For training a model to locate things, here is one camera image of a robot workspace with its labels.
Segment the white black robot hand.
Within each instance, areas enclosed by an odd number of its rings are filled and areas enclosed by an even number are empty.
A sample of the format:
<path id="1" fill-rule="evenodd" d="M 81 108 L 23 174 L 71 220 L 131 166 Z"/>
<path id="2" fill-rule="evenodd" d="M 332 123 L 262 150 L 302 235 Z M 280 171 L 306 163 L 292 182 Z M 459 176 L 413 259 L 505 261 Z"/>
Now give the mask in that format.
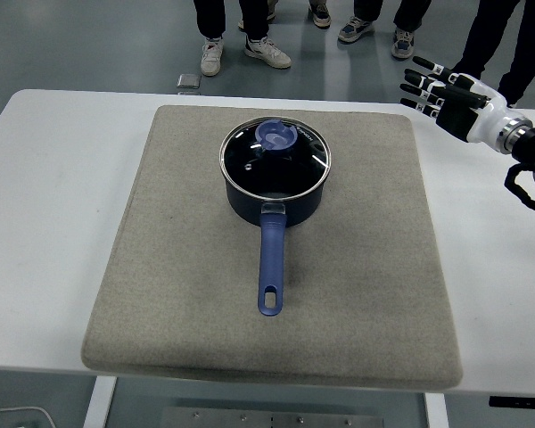
<path id="1" fill-rule="evenodd" d="M 406 69 L 400 88 L 412 95 L 400 103 L 434 120 L 466 143 L 485 143 L 507 153 L 506 141 L 528 120 L 507 105 L 503 95 L 480 80 L 416 56 L 423 70 Z"/>

